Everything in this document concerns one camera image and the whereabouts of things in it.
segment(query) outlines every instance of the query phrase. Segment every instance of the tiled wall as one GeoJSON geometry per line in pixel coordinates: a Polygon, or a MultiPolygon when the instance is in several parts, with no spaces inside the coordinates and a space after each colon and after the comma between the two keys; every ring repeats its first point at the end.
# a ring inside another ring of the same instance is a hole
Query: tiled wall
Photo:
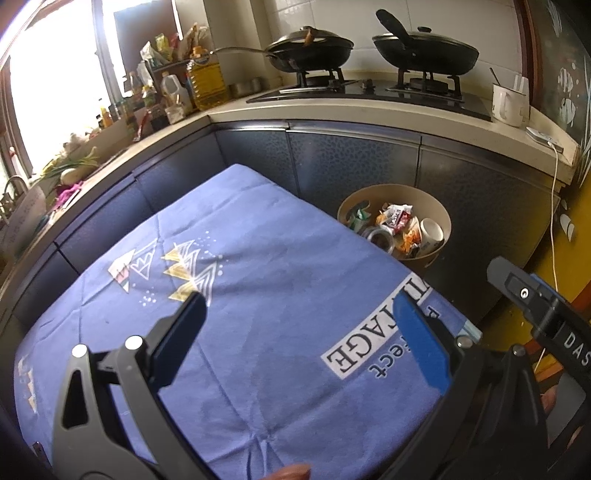
{"type": "Polygon", "coordinates": [[[478,63],[463,82],[492,91],[489,67],[501,83],[513,85],[521,72],[521,43],[513,0],[265,0],[273,40],[312,25],[352,40],[344,70],[393,72],[371,38],[385,33],[375,11],[385,8],[407,28],[425,26],[476,47],[478,63]]]}

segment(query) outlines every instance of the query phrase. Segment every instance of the stove burner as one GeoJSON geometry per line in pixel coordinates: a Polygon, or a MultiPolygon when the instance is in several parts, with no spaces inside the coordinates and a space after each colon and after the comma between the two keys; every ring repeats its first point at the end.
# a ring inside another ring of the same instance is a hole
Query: stove burner
{"type": "Polygon", "coordinates": [[[449,85],[439,80],[412,78],[408,84],[414,90],[421,90],[430,93],[447,93],[449,85]]]}
{"type": "Polygon", "coordinates": [[[316,77],[308,77],[308,72],[298,72],[297,87],[326,87],[331,85],[331,83],[334,84],[334,82],[331,82],[331,80],[335,80],[340,83],[345,82],[345,77],[343,77],[343,70],[328,70],[328,72],[328,75],[321,75],[316,77]]]}
{"type": "Polygon", "coordinates": [[[462,100],[462,90],[460,89],[460,77],[457,75],[451,75],[447,78],[453,80],[453,90],[449,89],[449,85],[446,82],[440,82],[439,80],[433,79],[433,74],[429,73],[427,78],[427,72],[423,72],[423,78],[411,78],[410,83],[404,82],[404,74],[408,73],[407,70],[400,69],[398,71],[398,82],[395,87],[390,87],[387,90],[395,92],[398,90],[413,90],[419,91],[423,94],[431,94],[437,96],[444,96],[448,98],[462,100]]]}

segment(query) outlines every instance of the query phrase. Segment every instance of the cup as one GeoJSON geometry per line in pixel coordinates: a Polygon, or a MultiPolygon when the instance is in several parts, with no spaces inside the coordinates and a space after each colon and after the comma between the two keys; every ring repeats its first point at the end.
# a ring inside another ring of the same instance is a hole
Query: cup
{"type": "Polygon", "coordinates": [[[525,118],[526,105],[529,105],[529,99],[524,93],[493,85],[492,115],[497,120],[512,127],[520,127],[525,118]]]}
{"type": "Polygon", "coordinates": [[[420,255],[428,255],[434,252],[443,242],[443,230],[439,224],[430,218],[424,218],[421,223],[421,248],[420,255]]]}

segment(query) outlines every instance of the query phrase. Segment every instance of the white mug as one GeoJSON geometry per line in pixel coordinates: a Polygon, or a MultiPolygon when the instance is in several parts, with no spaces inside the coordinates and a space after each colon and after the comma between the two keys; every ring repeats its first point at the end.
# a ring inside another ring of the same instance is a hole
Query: white mug
{"type": "Polygon", "coordinates": [[[527,95],[496,83],[493,85],[492,115],[512,127],[520,127],[525,118],[527,95]]]}

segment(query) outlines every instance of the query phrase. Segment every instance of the paper cup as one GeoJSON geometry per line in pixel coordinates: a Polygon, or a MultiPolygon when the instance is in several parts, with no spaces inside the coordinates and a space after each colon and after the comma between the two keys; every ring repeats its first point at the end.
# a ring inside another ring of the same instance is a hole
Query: paper cup
{"type": "Polygon", "coordinates": [[[443,242],[443,230],[439,224],[430,218],[425,218],[421,221],[421,255],[427,255],[435,251],[441,242],[443,242]]]}

